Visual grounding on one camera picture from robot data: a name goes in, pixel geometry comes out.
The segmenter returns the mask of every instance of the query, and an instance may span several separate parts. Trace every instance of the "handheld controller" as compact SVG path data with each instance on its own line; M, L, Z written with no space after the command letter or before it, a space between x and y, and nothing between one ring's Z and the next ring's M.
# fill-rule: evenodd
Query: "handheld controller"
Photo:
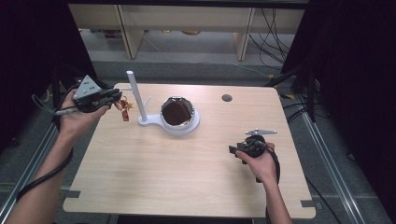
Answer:
M119 89L102 89L89 76L85 76L73 100L78 110L91 113L104 105L113 105L121 96Z

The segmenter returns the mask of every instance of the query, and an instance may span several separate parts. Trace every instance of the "white cabinet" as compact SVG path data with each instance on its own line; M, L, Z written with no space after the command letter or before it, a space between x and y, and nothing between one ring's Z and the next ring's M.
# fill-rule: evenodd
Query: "white cabinet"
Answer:
M237 59L244 61L249 33L268 33L273 10L248 7L157 7L70 4L78 28L121 30L129 58L136 57L145 30L209 31L233 34ZM301 9L277 9L278 34L295 34Z

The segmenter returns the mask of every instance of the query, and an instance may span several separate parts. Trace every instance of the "metal rail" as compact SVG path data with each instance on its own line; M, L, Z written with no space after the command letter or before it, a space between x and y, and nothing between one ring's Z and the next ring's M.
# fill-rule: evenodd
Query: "metal rail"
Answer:
M298 103L304 103L304 99L301 95L296 96ZM324 142L320 131L318 130L318 126L315 122L311 121L307 113L303 113L303 118L308 128L309 132L311 133L312 138L317 146L318 152L320 157L323 159L323 162L326 166L326 169L329 173L329 176L334 184L335 189L340 196L341 202L343 203L346 212L351 220L352 223L366 223L364 217L361 214L361 210L358 207L352 193L350 192L346 181L342 177L337 165L335 164L334 160L332 159L332 154L330 150L327 148L326 143Z
M42 161L47 156L48 152L52 147L52 143L56 137L57 130L55 124L51 123L47 132L45 133L40 145L35 150L35 154L32 159L30 159L28 165L26 166L21 178L15 184L14 189L8 195L6 201L1 206L0 210L0 223L4 224L8 215L10 214L12 208L15 205L15 199L20 192L20 190L26 186L34 177L38 168L40 167Z

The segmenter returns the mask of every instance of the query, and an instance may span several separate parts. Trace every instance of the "wrist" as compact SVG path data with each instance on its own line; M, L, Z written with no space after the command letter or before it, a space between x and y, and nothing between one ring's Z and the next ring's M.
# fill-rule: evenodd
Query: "wrist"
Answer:
M275 180L272 180L272 179L262 181L262 184L264 185L264 188L266 191L279 189L279 185L276 183Z

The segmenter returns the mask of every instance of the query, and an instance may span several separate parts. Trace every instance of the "human hand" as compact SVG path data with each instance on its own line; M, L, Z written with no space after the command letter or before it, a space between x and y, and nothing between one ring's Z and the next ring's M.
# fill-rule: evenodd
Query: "human hand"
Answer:
M267 142L266 145L275 150L273 143ZM236 150L235 154L247 163L251 172L260 179L264 186L276 183L276 166L268 151L265 150L258 158L249 157L248 154L240 150Z
M73 96L77 90L71 90L64 99L61 109L74 107ZM65 135L76 141L77 138L86 133L91 126L99 120L109 109L108 105L100 107L98 110L91 113L83 113L80 111L62 115L60 117L61 127L60 135Z

